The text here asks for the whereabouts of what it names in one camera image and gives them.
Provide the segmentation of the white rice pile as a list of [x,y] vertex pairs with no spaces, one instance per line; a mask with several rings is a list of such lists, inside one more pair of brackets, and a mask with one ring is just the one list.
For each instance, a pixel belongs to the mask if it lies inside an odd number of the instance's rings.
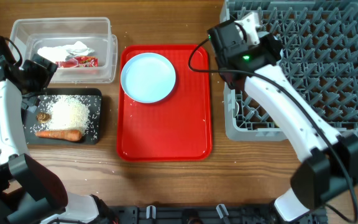
[[[99,95],[41,95],[35,113],[27,113],[24,131],[29,143],[40,138],[39,131],[77,129],[82,133],[81,142],[96,144],[99,140],[99,120],[102,97]],[[48,113],[51,119],[46,123],[36,120],[38,113]]]

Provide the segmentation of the grey dishwasher rack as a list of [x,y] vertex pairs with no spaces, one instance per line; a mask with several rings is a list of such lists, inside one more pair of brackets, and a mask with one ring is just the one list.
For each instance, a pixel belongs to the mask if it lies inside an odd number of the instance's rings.
[[282,42],[293,88],[340,133],[358,136],[358,1],[227,0],[220,20],[252,11]]

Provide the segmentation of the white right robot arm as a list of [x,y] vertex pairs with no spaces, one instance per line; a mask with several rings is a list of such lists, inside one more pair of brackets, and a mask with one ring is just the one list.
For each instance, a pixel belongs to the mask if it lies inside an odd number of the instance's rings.
[[274,201],[276,212],[293,222],[345,191],[358,222],[354,187],[358,184],[358,137],[342,135],[298,94],[279,65],[283,45],[256,25],[226,21],[208,30],[218,73],[231,89],[243,91],[283,131],[301,162],[290,188]]

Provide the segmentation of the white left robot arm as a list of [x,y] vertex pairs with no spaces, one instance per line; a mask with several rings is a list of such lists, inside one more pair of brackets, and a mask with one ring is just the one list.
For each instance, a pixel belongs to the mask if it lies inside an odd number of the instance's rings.
[[0,36],[0,223],[119,223],[100,198],[67,192],[30,156],[22,109],[38,105],[57,66],[39,55],[15,58],[18,51]]

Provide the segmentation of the orange carrot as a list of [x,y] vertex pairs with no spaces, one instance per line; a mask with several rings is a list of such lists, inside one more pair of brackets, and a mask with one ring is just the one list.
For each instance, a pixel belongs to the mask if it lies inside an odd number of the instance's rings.
[[77,129],[39,131],[35,135],[39,138],[60,139],[71,142],[80,141],[82,138],[81,131]]

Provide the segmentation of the red snack wrapper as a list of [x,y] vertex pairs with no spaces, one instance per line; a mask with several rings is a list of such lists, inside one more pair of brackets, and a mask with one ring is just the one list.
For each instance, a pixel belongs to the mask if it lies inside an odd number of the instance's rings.
[[57,62],[58,68],[97,67],[98,59],[93,56],[73,57],[64,62]]

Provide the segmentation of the black waste tray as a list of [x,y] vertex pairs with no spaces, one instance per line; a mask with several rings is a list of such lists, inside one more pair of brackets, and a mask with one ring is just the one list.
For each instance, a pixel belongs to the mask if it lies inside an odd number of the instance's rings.
[[[31,101],[38,106],[22,110],[22,123],[27,144],[76,145],[96,144],[102,94],[97,88],[49,88],[42,94],[23,99],[24,106]],[[82,138],[77,142],[61,139],[39,138],[39,131],[77,129]]]

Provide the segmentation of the clear plastic bin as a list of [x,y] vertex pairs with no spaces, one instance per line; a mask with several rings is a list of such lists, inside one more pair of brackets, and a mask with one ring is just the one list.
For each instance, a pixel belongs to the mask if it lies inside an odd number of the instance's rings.
[[117,67],[117,37],[112,34],[107,17],[59,17],[19,19],[10,39],[24,60],[31,59],[41,48],[73,47],[77,42],[92,50],[96,67],[59,68],[52,83],[111,83]]

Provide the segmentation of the white tissue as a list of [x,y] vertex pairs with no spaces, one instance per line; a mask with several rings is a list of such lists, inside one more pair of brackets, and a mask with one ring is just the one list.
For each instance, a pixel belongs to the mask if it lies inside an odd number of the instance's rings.
[[94,53],[94,49],[88,47],[81,41],[72,45],[61,45],[57,47],[42,47],[37,54],[51,62],[65,62],[73,57],[89,56]]

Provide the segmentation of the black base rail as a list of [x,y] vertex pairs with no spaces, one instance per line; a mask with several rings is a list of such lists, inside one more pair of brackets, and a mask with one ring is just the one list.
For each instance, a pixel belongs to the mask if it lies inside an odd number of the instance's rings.
[[230,207],[219,204],[209,207],[111,207],[111,223],[122,224],[284,224],[271,204],[248,204]]

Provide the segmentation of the light blue plate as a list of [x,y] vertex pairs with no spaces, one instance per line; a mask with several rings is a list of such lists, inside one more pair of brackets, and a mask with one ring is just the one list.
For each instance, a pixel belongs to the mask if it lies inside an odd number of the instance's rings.
[[177,75],[163,55],[142,53],[128,60],[121,71],[124,93],[139,103],[156,103],[174,89]]

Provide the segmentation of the brown mushroom piece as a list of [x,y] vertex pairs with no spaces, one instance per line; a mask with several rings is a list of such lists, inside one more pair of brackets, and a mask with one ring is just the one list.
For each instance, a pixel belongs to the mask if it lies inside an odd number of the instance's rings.
[[46,123],[51,119],[51,116],[48,113],[38,113],[36,115],[36,120],[39,123]]

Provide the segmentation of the red plastic tray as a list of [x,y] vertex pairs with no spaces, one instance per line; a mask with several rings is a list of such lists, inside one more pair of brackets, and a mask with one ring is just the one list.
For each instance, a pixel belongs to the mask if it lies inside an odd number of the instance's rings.
[[121,65],[142,53],[166,57],[174,66],[177,82],[168,97],[144,104],[119,91],[116,151],[130,162],[199,161],[212,151],[209,67],[204,48],[192,55],[195,45],[132,45],[121,54]]

